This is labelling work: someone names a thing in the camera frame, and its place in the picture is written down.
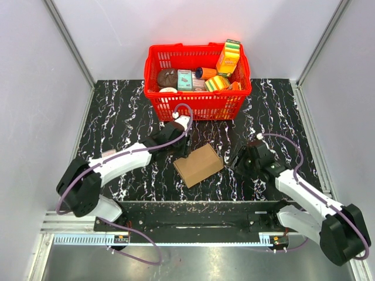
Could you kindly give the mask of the brown cardboard box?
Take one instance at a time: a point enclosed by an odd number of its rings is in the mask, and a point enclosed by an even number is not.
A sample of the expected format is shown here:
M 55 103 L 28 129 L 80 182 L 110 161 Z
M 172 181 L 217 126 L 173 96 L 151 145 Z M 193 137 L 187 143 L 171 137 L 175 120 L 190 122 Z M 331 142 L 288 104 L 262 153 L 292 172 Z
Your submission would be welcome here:
M 175 160 L 173 165 L 189 189 L 224 167 L 223 158 L 209 143 L 192 151 L 187 158 Z

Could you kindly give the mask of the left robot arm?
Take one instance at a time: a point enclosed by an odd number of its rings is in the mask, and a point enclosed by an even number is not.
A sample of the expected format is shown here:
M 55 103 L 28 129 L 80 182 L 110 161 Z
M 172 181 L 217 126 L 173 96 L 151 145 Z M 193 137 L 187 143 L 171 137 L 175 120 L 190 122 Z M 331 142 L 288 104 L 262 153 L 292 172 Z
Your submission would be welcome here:
M 191 124 L 191 118 L 182 115 L 122 151 L 99 159 L 76 157 L 56 187 L 60 196 L 56 212 L 61 214 L 60 207 L 65 204 L 77 218 L 99 217 L 106 220 L 113 231 L 122 231 L 127 224 L 124 211 L 115 200 L 102 195 L 101 189 L 117 177 L 149 166 L 168 155 L 187 157 Z

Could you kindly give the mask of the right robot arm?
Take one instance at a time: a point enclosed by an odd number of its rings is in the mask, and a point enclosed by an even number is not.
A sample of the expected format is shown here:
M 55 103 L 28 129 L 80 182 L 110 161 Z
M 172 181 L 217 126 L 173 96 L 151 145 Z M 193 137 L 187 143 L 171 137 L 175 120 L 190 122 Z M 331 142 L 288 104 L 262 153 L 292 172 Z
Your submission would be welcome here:
M 311 186 L 276 159 L 263 141 L 242 146 L 229 165 L 242 176 L 260 178 L 297 203 L 277 202 L 264 220 L 270 230 L 288 228 L 300 233 L 318 244 L 337 266 L 368 257 L 371 240 L 360 209 L 354 204 L 343 205 Z

